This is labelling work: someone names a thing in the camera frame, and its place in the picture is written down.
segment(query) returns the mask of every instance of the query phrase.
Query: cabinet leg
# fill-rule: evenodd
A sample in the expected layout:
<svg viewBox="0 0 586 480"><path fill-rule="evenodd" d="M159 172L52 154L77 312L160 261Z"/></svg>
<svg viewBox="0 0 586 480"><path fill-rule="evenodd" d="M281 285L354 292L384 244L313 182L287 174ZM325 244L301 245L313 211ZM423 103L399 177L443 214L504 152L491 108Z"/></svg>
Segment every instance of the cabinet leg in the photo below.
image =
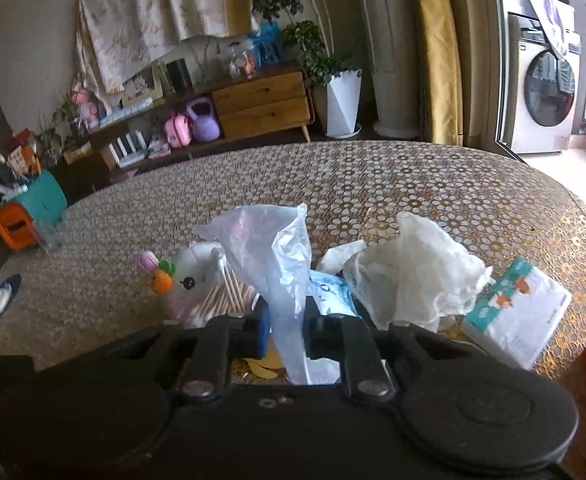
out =
<svg viewBox="0 0 586 480"><path fill-rule="evenodd" d="M311 137L308 135L308 128L305 124L302 125L302 133L304 134L304 138L307 142L311 142Z"/></svg>

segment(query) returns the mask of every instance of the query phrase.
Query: wooden drawer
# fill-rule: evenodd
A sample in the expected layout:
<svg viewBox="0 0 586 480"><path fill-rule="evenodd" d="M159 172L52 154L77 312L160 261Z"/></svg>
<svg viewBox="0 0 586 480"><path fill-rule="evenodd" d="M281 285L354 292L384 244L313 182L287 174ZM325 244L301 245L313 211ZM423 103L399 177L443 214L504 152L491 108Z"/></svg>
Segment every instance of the wooden drawer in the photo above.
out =
<svg viewBox="0 0 586 480"><path fill-rule="evenodd" d="M225 137L236 140L301 126L310 118L307 98L298 97L220 115L219 120Z"/></svg>
<svg viewBox="0 0 586 480"><path fill-rule="evenodd" d="M259 105L304 97L306 89L301 72L256 79L213 92L218 115L239 112Z"/></svg>

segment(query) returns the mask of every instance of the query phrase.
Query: blue package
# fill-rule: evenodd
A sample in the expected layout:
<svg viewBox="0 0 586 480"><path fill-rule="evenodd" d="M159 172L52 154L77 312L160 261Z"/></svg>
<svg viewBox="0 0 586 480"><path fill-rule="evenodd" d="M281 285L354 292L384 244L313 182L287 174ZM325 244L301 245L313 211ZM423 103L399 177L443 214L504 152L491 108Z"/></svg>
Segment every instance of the blue package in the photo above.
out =
<svg viewBox="0 0 586 480"><path fill-rule="evenodd" d="M320 314L359 317L353 304L351 289L342 278L311 269L310 280Z"/></svg>

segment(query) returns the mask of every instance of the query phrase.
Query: purple kettlebell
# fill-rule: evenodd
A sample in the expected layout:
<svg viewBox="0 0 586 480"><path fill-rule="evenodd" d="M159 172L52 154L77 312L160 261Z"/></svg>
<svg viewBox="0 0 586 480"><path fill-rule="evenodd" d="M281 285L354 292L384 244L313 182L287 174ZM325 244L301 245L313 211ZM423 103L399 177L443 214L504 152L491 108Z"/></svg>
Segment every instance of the purple kettlebell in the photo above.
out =
<svg viewBox="0 0 586 480"><path fill-rule="evenodd" d="M205 108L205 105L209 107L208 113L197 114L193 110L194 106L199 105L199 108ZM201 140L202 142L209 142L219 137L219 124L215 119L215 110L213 108L213 102L210 97L200 97L191 101L186 106L186 114L193 121L193 136Z"/></svg>

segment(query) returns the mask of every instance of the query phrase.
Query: teal container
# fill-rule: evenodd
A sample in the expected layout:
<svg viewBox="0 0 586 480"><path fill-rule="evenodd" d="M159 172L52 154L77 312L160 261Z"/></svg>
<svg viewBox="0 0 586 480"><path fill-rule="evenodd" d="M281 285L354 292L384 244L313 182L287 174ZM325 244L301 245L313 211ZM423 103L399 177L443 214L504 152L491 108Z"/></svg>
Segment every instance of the teal container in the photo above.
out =
<svg viewBox="0 0 586 480"><path fill-rule="evenodd" d="M28 185L26 193L13 200L22 204L35 224L57 224L68 207L62 188L46 170Z"/></svg>

